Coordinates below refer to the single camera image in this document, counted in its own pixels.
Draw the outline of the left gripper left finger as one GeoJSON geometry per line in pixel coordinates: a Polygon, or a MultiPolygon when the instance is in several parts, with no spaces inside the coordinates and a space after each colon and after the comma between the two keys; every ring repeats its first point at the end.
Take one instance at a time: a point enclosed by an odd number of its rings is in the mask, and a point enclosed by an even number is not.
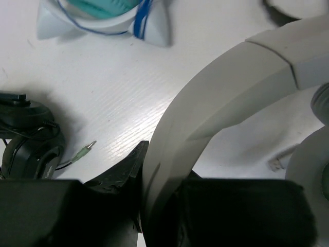
{"type": "Polygon", "coordinates": [[[136,246],[141,232],[141,141],[99,176],[1,181],[1,246],[136,246]]]}

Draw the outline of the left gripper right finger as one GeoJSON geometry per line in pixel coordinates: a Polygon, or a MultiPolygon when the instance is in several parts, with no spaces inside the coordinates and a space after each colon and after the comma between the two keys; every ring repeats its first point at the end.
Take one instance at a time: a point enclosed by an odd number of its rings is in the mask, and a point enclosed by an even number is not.
{"type": "Polygon", "coordinates": [[[314,246],[318,238],[297,183],[197,175],[144,206],[143,233],[147,246],[314,246]]]}

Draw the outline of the grey over-ear headphones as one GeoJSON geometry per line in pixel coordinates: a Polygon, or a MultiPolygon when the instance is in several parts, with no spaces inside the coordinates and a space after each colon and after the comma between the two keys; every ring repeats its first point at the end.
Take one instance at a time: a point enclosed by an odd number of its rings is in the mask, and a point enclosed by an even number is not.
{"type": "Polygon", "coordinates": [[[153,243],[161,210],[219,131],[328,83],[328,15],[248,38],[198,73],[159,121],[142,169],[142,229],[153,243]]]}

